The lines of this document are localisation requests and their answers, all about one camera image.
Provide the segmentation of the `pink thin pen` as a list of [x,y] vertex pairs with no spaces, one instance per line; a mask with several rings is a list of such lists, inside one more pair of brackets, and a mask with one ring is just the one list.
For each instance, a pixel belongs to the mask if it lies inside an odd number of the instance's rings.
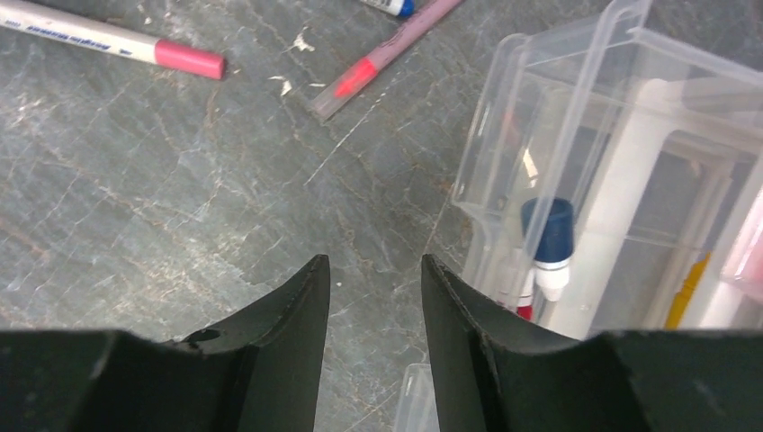
[[416,10],[389,39],[360,58],[334,83],[328,85],[310,103],[310,109],[322,121],[332,117],[393,60],[461,3],[461,0],[435,0]]

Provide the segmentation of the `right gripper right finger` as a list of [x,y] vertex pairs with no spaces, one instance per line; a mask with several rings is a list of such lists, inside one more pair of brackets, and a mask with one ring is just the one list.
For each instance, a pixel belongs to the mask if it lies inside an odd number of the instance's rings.
[[443,431],[759,431],[758,330],[616,330],[578,341],[421,260]]

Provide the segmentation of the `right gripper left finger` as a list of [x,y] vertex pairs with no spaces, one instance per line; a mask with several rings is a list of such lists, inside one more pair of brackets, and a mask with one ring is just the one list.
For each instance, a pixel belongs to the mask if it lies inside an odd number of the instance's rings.
[[5,330],[4,431],[311,431],[330,265],[180,340],[119,329]]

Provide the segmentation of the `pink white marker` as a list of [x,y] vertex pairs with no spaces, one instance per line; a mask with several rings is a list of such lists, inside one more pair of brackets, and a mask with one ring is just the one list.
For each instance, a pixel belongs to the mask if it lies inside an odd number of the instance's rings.
[[225,59],[216,53],[129,31],[26,1],[3,1],[1,25],[54,41],[134,59],[212,79],[222,79]]

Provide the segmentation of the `white plastic drawer unit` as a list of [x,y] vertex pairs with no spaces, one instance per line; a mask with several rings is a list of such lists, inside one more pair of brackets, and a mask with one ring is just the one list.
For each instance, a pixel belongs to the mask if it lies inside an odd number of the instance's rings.
[[[472,228],[454,274],[516,313],[563,198],[570,283],[557,302],[535,286],[530,322],[578,341],[762,334],[762,75],[650,30],[650,8],[500,42],[454,185]],[[443,431],[430,356],[407,368],[394,427]]]

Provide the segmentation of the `clear barrel pen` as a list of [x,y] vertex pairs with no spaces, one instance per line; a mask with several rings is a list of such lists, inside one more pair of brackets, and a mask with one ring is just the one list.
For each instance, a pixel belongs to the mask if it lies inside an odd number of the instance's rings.
[[409,17],[415,12],[414,0],[360,0],[363,4],[396,17]]

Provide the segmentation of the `blue cap white marker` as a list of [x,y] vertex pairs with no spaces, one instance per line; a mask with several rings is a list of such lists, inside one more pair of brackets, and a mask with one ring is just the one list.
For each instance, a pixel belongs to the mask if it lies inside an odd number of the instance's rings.
[[573,204],[563,198],[554,198],[537,249],[531,254],[533,263],[525,281],[525,293],[527,288],[537,286],[546,301],[561,299],[570,283],[574,219]]

